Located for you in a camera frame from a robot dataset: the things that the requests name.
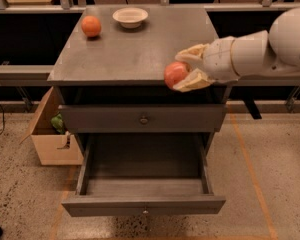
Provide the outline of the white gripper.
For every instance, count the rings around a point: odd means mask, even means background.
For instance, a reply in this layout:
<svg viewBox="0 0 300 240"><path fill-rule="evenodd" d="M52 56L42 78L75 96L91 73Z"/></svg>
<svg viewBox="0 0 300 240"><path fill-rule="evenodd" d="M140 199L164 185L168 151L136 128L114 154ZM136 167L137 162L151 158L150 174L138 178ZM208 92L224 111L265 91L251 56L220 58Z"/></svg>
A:
<svg viewBox="0 0 300 240"><path fill-rule="evenodd" d="M195 69L183 80L173 86L179 92L209 87L215 82L227 83L237 81L239 75L233 67L231 48L235 38L232 36L216 39L209 44L197 44L179 51L175 60L189 65L201 66L203 71Z"/></svg>

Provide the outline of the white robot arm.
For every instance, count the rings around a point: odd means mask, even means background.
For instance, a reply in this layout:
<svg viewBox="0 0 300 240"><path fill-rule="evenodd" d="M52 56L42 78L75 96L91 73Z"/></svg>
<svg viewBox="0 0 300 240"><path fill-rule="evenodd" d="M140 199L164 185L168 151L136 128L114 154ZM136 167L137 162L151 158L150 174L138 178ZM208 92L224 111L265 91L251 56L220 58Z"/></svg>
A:
<svg viewBox="0 0 300 240"><path fill-rule="evenodd" d="M188 70L171 83L180 92L248 76L300 75L300 8L282 13L269 30L197 44L175 59Z"/></svg>

